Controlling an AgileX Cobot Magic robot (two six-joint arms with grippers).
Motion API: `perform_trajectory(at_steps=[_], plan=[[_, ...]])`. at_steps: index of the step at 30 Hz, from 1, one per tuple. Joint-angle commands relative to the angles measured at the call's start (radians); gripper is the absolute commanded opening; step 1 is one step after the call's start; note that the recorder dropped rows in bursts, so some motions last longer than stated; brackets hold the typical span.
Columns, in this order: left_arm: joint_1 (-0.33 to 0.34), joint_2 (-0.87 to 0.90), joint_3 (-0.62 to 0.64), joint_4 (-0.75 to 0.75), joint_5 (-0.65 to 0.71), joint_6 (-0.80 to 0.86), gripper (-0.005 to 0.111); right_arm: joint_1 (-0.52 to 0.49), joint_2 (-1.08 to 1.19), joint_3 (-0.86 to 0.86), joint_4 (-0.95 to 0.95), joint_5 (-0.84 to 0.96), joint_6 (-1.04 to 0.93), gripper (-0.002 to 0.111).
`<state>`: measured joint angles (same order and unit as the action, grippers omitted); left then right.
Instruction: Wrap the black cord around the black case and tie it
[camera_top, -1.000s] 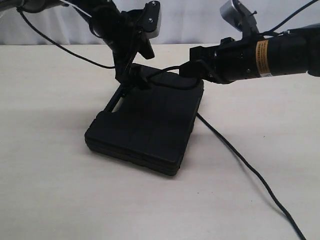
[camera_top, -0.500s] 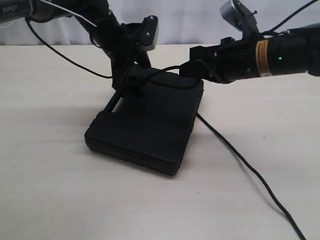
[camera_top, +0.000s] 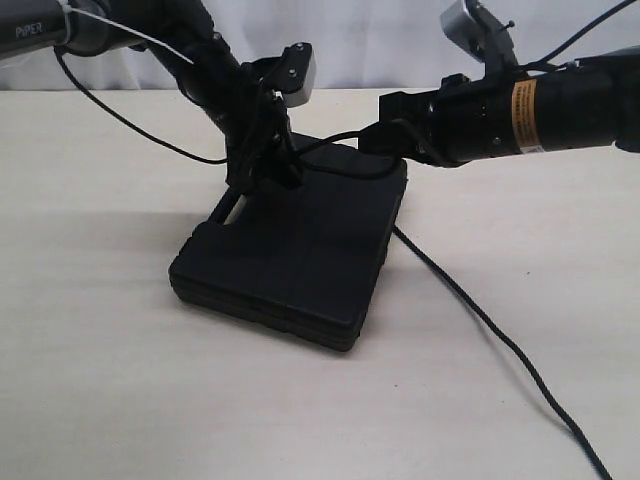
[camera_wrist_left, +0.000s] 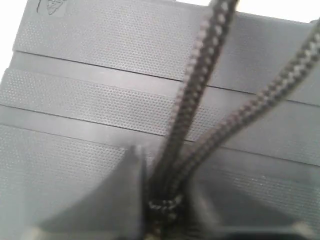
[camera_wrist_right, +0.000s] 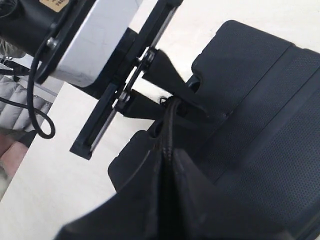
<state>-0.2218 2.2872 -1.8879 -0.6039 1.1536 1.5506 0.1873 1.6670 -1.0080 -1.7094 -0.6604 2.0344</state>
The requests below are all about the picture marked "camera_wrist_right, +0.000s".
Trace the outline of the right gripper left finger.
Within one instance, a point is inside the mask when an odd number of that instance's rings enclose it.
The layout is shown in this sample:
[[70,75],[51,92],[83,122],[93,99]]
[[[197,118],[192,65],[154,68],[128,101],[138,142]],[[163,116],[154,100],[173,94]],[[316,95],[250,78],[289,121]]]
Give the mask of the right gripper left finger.
[[107,202],[64,225],[60,240],[158,240],[162,155],[150,151]]

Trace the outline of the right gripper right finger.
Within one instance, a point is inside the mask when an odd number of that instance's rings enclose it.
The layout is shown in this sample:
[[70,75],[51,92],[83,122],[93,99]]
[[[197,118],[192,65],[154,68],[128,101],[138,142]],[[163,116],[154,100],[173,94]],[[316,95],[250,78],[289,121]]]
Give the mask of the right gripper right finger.
[[181,149],[172,157],[175,240],[314,240],[320,161],[262,151],[214,183]]

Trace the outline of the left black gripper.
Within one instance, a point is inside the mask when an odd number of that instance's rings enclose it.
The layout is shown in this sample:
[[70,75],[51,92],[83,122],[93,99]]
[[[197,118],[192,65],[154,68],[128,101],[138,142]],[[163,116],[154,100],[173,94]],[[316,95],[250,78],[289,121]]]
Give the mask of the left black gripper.
[[[168,105],[156,103],[136,90],[125,89],[126,80],[133,84],[145,63],[144,80],[196,109],[201,117],[209,116],[167,54],[155,49],[181,4],[180,0],[157,1],[141,30],[136,32],[128,27],[96,81],[81,88],[98,102],[73,142],[71,153],[90,160],[117,111],[132,119],[159,120],[165,115]],[[144,52],[147,52],[146,60],[140,59]]]

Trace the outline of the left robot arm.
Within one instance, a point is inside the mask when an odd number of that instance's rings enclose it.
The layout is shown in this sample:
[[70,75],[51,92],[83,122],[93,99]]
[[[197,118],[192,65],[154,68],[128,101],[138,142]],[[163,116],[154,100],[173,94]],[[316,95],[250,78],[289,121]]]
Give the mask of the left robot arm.
[[136,0],[3,0],[0,36],[32,56],[28,92],[53,77],[98,100],[70,151],[90,159],[116,113],[158,120],[163,106],[132,89],[138,76],[207,111],[156,45],[181,5],[156,2],[141,30],[129,25]]

